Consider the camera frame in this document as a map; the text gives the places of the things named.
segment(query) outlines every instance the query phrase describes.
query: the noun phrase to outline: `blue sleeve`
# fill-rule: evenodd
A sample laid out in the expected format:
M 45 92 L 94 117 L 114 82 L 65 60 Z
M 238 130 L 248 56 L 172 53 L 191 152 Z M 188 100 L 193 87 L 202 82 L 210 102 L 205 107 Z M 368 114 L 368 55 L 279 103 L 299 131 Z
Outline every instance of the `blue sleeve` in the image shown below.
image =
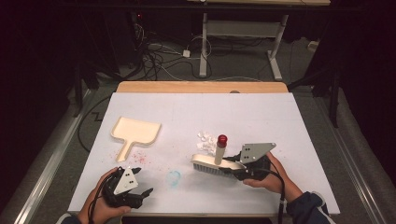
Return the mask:
M 293 218 L 293 224 L 333 224 L 327 211 L 326 202 L 316 192 L 305 192 L 286 208 Z
M 58 219 L 56 224 L 81 224 L 81 222 L 78 220 L 76 216 L 65 213 L 63 216 L 61 216 Z

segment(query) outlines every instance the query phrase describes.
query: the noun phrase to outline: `wire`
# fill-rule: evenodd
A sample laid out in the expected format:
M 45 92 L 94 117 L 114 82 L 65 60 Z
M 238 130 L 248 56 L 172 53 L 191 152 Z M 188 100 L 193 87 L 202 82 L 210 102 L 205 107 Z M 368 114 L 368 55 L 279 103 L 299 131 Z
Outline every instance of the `wire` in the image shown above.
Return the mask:
M 146 60 L 147 62 L 150 62 L 151 66 L 146 66 L 146 63 L 145 63 L 145 67 L 144 67 L 145 76 L 143 78 L 145 80 L 148 80 L 148 79 L 153 80 L 151 78 L 155 77 L 154 81 L 156 81 L 158 79 L 158 72 L 159 72 L 159 70 L 157 70 L 158 69 L 157 64 L 162 63 L 163 57 L 156 53 L 151 54 L 149 52 L 149 50 L 147 50 L 147 52 L 144 56 L 145 56 L 145 58 L 143 59 L 143 61 Z
M 162 65 L 160 65 L 159 63 L 156 64 L 156 66 L 160 67 L 163 71 L 165 71 L 170 77 L 174 78 L 175 80 L 179 80 L 179 81 L 187 81 L 178 77 L 174 77 L 172 74 L 170 74 L 168 72 L 168 70 L 166 70 L 166 68 L 164 68 Z
M 102 189 L 103 189 L 103 186 L 105 185 L 105 183 L 108 181 L 108 179 L 110 179 L 114 175 L 114 173 L 111 173 L 108 176 L 106 176 L 106 178 L 102 181 L 102 183 L 100 184 L 98 190 L 96 191 L 95 197 L 93 198 L 92 202 L 90 203 L 90 206 L 88 208 L 89 224 L 94 224 L 94 222 L 93 222 L 93 213 L 94 213 L 94 210 L 95 210 L 96 202 L 97 202 L 97 200 L 99 198 L 102 197 L 102 196 L 99 196 L 99 194 L 102 192 Z
M 285 206 L 285 181 L 283 180 L 282 176 L 279 174 L 279 171 L 276 169 L 277 173 L 271 170 L 267 170 L 267 169 L 262 169 L 262 168 L 256 168 L 256 171 L 264 171 L 270 175 L 274 175 L 276 176 L 279 180 L 280 183 L 282 185 L 282 189 L 280 191 L 280 201 L 279 201 L 279 209 L 278 209 L 278 213 L 277 213 L 277 223 L 278 224 L 282 224 L 282 218 L 283 218 L 283 208 Z
M 140 34 L 142 34 L 142 38 L 141 38 L 140 44 L 137 47 L 139 49 L 142 46 L 143 42 L 144 42 L 143 40 L 145 39 L 145 29 L 143 29 L 143 27 L 141 25 L 137 24 L 137 23 L 135 25 L 140 28 L 139 31 L 138 31 L 139 33 L 137 34 L 137 39 L 139 39 Z
M 82 118 L 81 122 L 80 122 L 79 125 L 78 125 L 77 136 L 78 136 L 79 144 L 80 144 L 80 145 L 84 148 L 84 150 L 87 151 L 88 153 L 90 153 L 91 151 L 83 144 L 82 139 L 81 139 L 81 135 L 80 135 L 82 123 L 83 123 L 84 120 L 88 117 L 88 115 L 90 115 L 91 112 L 92 112 L 97 106 L 99 106 L 99 104 L 101 104 L 102 102 L 104 102 L 105 100 L 110 99 L 110 98 L 111 98 L 111 95 L 110 95 L 110 96 L 107 96 L 106 98 L 104 98 L 104 99 L 102 99 L 101 101 L 99 101 L 98 103 L 96 103 L 96 104 L 84 115 L 84 117 Z
M 207 57 L 207 56 L 209 56 L 210 53 L 212 52 L 212 45 L 210 44 L 210 42 L 209 42 L 208 39 L 203 38 L 202 36 L 198 35 L 198 36 L 194 37 L 194 38 L 191 40 L 191 44 L 192 44 L 192 42 L 193 42 L 194 40 L 199 39 L 199 38 L 205 40 L 205 41 L 207 42 L 207 44 L 209 44 L 209 53 L 207 53 L 207 55 L 206 55 L 206 57 Z
M 210 40 L 212 42 L 212 49 L 215 49 L 215 48 L 221 48 L 221 49 L 229 48 L 228 52 L 225 52 L 223 54 L 218 54 L 218 53 L 214 54 L 213 50 L 212 50 L 212 54 L 214 54 L 214 56 L 219 56 L 219 57 L 227 56 L 228 54 L 233 53 L 233 51 L 235 49 L 244 49 L 244 48 L 249 48 L 249 47 L 257 47 L 265 39 L 265 38 L 260 38 L 260 37 L 256 38 L 255 37 L 254 39 L 250 38 L 250 39 L 235 40 L 235 39 L 232 39 L 231 37 L 228 37 L 228 36 L 225 36 L 224 38 L 221 38 L 221 37 L 214 36 L 214 35 L 209 35 L 208 38 L 209 37 L 213 38 L 214 40 L 218 40 L 220 42 L 220 44 L 221 44 L 221 42 L 225 42 L 225 43 L 228 44 L 227 46 L 225 46 L 225 45 L 215 45 L 215 44 L 213 44 L 214 40 Z M 251 42 L 249 44 L 243 43 L 245 41 L 251 41 L 251 40 L 253 40 L 253 42 Z
M 160 52 L 160 53 L 170 53 L 170 54 L 178 54 L 178 55 L 181 55 L 181 53 L 179 53 L 177 50 L 175 50 L 175 49 L 172 49 L 172 48 L 170 48 L 170 47 L 167 47 L 167 46 L 165 46 L 165 45 L 163 45 L 163 44 L 148 44 L 148 48 L 149 48 L 149 46 L 151 46 L 151 45 L 153 45 L 153 46 L 161 46 L 159 49 L 156 49 L 156 50 L 154 50 L 154 51 L 158 51 L 158 52 Z M 166 48 L 166 49 L 171 49 L 172 51 L 159 51 L 160 49 L 162 49 L 162 48 Z
M 218 78 L 218 79 L 214 79 L 214 80 L 210 80 L 210 81 L 222 81 L 222 80 L 234 79 L 234 78 L 244 78 L 244 79 L 250 79 L 250 80 L 262 82 L 261 80 L 259 80 L 257 78 L 253 78 L 253 77 L 224 77 L 224 78 Z

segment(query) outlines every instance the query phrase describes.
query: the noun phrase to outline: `brush bristles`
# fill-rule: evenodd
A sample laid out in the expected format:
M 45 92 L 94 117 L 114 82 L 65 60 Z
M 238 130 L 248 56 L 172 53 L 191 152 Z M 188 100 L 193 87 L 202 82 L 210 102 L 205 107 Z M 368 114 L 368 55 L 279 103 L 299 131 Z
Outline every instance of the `brush bristles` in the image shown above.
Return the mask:
M 199 165 L 196 163 L 194 163 L 193 165 L 194 165 L 194 169 L 197 171 L 205 172 L 205 173 L 212 174 L 212 175 L 222 175 L 222 176 L 227 176 L 227 177 L 233 177 L 233 175 L 224 174 L 224 172 L 222 172 L 221 170 L 218 170 L 218 169 L 213 169 L 213 168 Z

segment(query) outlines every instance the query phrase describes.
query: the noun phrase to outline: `human hand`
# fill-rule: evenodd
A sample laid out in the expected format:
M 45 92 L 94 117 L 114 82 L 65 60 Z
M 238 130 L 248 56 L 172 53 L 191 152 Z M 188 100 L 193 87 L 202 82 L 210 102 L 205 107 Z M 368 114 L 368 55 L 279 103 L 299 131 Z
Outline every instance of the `human hand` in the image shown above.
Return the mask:
M 271 171 L 279 173 L 285 183 L 285 198 L 289 203 L 294 199 L 298 198 L 303 192 L 295 185 L 290 178 L 288 177 L 285 168 L 282 163 L 274 157 L 271 152 L 267 154 L 268 159 L 271 161 Z M 263 180 L 255 180 L 255 179 L 245 179 L 244 184 L 249 185 L 253 188 L 265 188 L 275 193 L 281 193 L 282 191 L 282 183 L 278 177 L 275 175 L 269 174 Z
M 78 213 L 78 219 L 82 224 L 89 223 L 89 210 L 90 206 L 92 206 L 92 202 L 94 201 L 96 192 L 99 190 L 102 182 L 106 179 L 107 176 L 117 171 L 117 167 L 111 169 L 99 179 L 96 187 L 91 191 L 88 195 L 87 200 L 85 201 L 81 211 Z M 95 209 L 93 211 L 93 222 L 95 224 L 105 223 L 112 217 L 120 217 L 125 213 L 131 211 L 131 207 L 129 206 L 121 206 L 121 207 L 110 207 L 107 205 L 105 199 L 102 197 L 102 192 L 99 192 L 99 198 L 96 200 Z

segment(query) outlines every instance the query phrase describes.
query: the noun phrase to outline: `black cable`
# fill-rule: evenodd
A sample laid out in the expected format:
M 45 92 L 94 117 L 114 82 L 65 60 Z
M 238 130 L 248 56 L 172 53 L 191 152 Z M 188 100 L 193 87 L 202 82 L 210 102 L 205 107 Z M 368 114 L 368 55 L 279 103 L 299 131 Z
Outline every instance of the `black cable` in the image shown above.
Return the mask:
M 282 224 L 283 208 L 285 205 L 285 181 L 283 180 L 282 176 L 280 176 L 279 173 L 276 173 L 274 171 L 262 169 L 262 168 L 255 168 L 255 171 L 264 171 L 270 175 L 276 176 L 280 180 L 280 183 L 282 184 L 282 190 L 280 192 L 279 209 L 278 209 L 278 213 L 277 213 L 277 223 Z
M 171 65 L 165 67 L 165 69 L 168 69 L 168 68 L 170 68 L 170 67 L 173 67 L 173 66 L 175 66 L 175 65 L 177 65 L 177 64 L 179 64 L 179 63 L 187 63 L 187 64 L 189 64 L 189 65 L 190 65 L 190 68 L 191 68 L 191 74 L 192 74 L 192 76 L 193 76 L 193 77 L 197 77 L 197 76 L 194 74 L 194 68 L 193 68 L 192 63 L 189 63 L 189 62 L 178 62 L 178 63 L 174 63 L 174 64 L 171 64 Z
M 97 200 L 99 198 L 102 197 L 102 196 L 99 196 L 99 194 L 102 192 L 102 189 L 103 189 L 103 186 L 105 185 L 105 183 L 108 181 L 108 179 L 110 179 L 114 175 L 114 173 L 109 174 L 102 181 L 102 183 L 100 184 L 98 190 L 95 193 L 95 197 L 93 198 L 92 202 L 90 203 L 90 206 L 88 207 L 88 221 L 89 221 L 89 224 L 94 224 L 94 222 L 93 222 L 93 213 L 94 213 L 94 210 L 95 210 L 96 202 L 97 202 Z
M 244 41 L 251 41 L 251 39 L 232 39 L 232 38 L 219 38 L 217 36 L 210 36 L 214 39 L 221 40 L 224 42 L 229 42 L 231 44 L 237 44 L 237 45 L 242 45 L 241 47 L 237 47 L 236 49 L 243 49 L 243 48 L 249 48 L 249 47 L 257 47 L 260 45 L 260 43 L 265 39 L 263 37 L 255 37 L 253 39 L 253 42 L 251 44 L 245 44 L 243 43 Z
M 153 63 L 150 59 L 146 59 L 146 62 Z M 138 78 L 137 80 L 143 80 L 144 79 L 144 80 L 147 81 L 151 77 L 155 76 L 155 74 L 154 75 L 150 75 L 149 74 L 151 72 L 151 70 L 153 69 L 153 66 L 154 66 L 154 64 L 152 66 L 147 66 L 146 63 L 144 63 L 144 66 L 143 66 L 144 75 L 142 77 Z
M 155 52 L 153 52 L 152 54 L 154 54 L 156 61 L 158 61 L 159 63 L 163 63 L 163 56 L 161 54 Z
M 147 58 L 147 61 L 151 63 L 151 66 L 146 66 L 146 64 L 145 64 L 145 66 L 144 66 L 145 75 L 142 78 L 144 78 L 145 80 L 149 79 L 149 80 L 156 81 L 156 80 L 158 80 L 159 69 L 161 69 L 161 67 L 162 67 L 161 64 L 162 64 L 163 57 L 156 53 L 151 53 L 150 50 L 148 50 L 148 49 L 145 51 L 145 56 Z
M 110 99 L 110 98 L 111 98 L 111 95 L 110 95 L 110 96 L 107 96 L 106 98 L 104 98 L 104 99 L 102 99 L 101 101 L 99 101 L 98 103 L 96 103 L 96 104 L 84 115 L 84 117 L 82 117 L 82 120 L 81 120 L 81 122 L 80 122 L 79 125 L 78 125 L 78 128 L 77 128 L 77 137 L 78 137 L 78 141 L 79 141 L 79 143 L 81 144 L 81 146 L 84 148 L 84 150 L 87 151 L 88 153 L 90 153 L 91 151 L 82 143 L 81 136 L 80 136 L 80 131 L 81 131 L 82 123 L 83 123 L 84 120 L 88 117 L 88 115 L 90 115 L 91 112 L 92 112 L 97 106 L 99 106 L 99 104 L 101 104 L 103 101 L 105 101 L 105 100 L 107 100 L 107 99 Z
M 176 58 L 176 59 L 172 59 L 172 60 L 170 60 L 170 61 L 162 62 L 162 63 L 172 63 L 172 62 L 175 62 L 175 61 L 178 61 L 178 60 L 181 60 L 181 59 L 185 59 L 185 58 L 184 58 L 184 57 L 178 57 L 178 58 Z
M 303 0 L 300 0 L 300 2 L 304 3 L 304 5 L 305 5 L 305 15 L 304 16 L 306 17 L 306 15 L 308 15 L 308 5 Z
M 159 52 L 159 53 L 163 53 L 163 54 L 171 54 L 171 55 L 181 55 L 179 52 L 177 52 L 177 51 L 175 51 L 174 49 L 171 49 L 171 48 L 168 48 L 168 47 L 166 47 L 166 46 L 164 46 L 163 45 L 163 42 L 161 42 L 161 40 L 158 40 L 159 41 L 159 43 L 149 43 L 148 44 L 148 51 L 150 51 L 150 52 L 152 52 L 153 54 L 155 54 L 155 55 L 160 55 L 160 54 L 158 54 L 158 53 L 156 53 L 156 52 Z M 149 49 L 149 46 L 150 45 L 159 45 L 159 47 L 157 48 L 157 49 Z M 171 49 L 171 50 L 173 50 L 173 52 L 169 52 L 169 51 L 161 51 L 161 49 L 163 49 L 163 48 L 165 48 L 165 49 Z

